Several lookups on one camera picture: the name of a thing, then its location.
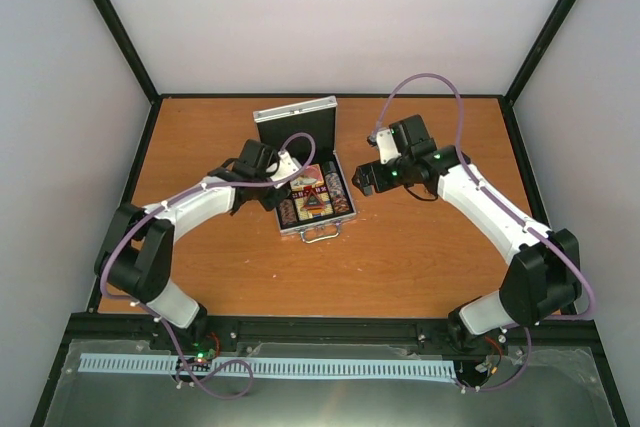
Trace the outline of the chip row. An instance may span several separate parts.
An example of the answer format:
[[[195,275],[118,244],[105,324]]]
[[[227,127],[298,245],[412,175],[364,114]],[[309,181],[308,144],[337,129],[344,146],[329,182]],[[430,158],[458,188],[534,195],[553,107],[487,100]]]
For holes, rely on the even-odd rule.
[[[278,213],[283,227],[295,225],[298,222],[296,207],[292,199],[285,199],[278,205]]]
[[[332,161],[328,161],[322,165],[322,172],[334,212],[336,214],[348,213],[350,210],[349,202],[337,167]]]

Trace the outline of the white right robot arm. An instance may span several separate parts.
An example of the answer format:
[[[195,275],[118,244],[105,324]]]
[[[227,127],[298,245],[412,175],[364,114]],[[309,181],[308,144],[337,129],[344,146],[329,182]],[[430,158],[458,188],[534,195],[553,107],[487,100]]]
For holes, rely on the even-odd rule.
[[[455,349],[498,328],[532,327],[582,294],[579,243],[517,208],[458,145],[438,147],[421,116],[377,129],[368,140],[379,158],[356,168],[352,182],[364,195],[421,185],[432,199],[462,213],[493,244],[507,270],[498,290],[448,315]]]

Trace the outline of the black triangular dealer button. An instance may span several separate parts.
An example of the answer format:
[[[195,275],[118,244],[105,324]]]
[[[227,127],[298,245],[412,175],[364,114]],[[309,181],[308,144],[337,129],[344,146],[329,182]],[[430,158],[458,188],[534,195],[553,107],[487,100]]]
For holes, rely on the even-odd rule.
[[[317,190],[314,187],[306,187],[303,193],[304,193],[304,200],[302,204],[303,210],[311,213],[322,212],[324,210],[324,206],[325,206],[324,201],[319,196]]]

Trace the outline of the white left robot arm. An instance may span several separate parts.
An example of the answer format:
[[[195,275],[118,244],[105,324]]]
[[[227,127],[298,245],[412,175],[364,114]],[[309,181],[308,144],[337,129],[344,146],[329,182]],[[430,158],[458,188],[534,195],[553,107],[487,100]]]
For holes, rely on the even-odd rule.
[[[174,244],[221,214],[233,214],[257,200],[267,211],[287,195],[286,180],[301,164],[287,150],[255,140],[239,157],[226,160],[193,187],[164,201],[115,211],[95,264],[100,289],[109,285],[173,324],[172,335],[186,349],[201,347],[206,309],[171,279]]]

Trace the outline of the aluminium poker set case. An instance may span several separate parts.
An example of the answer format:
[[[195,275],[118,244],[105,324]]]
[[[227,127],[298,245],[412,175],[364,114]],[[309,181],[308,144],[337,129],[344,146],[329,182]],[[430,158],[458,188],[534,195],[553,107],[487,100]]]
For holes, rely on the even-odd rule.
[[[307,161],[309,141],[290,137],[307,133],[314,140],[313,160],[287,184],[290,193],[276,208],[280,232],[297,234],[306,244],[338,237],[341,226],[357,214],[336,151],[337,109],[331,95],[253,113],[260,140],[284,147],[299,163]]]

